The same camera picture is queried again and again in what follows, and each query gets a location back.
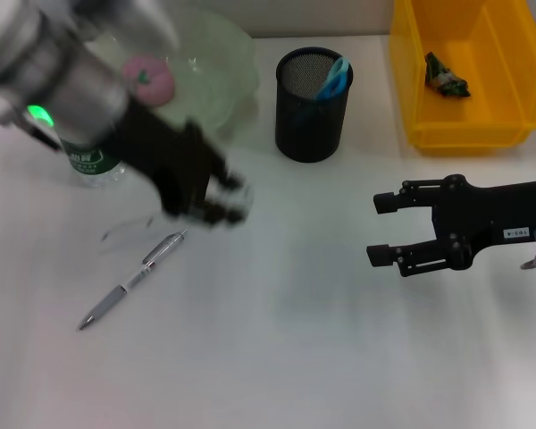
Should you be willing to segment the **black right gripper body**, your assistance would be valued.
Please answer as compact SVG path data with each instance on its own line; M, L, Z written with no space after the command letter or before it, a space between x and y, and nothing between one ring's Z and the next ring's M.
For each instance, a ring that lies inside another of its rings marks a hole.
M432 221L437 240L454 234L468 246L466 269L486 248L519 243L536 246L536 181L480 188L463 175L448 176ZM536 267L536 254L523 267Z

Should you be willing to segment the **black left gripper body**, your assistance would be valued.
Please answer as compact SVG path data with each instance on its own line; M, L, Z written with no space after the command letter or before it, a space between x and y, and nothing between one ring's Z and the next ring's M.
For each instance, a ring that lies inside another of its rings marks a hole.
M189 218L190 200L207 199L211 171L226 167L199 126L175 129L135 99L112 125L110 155L153 183L165 213Z

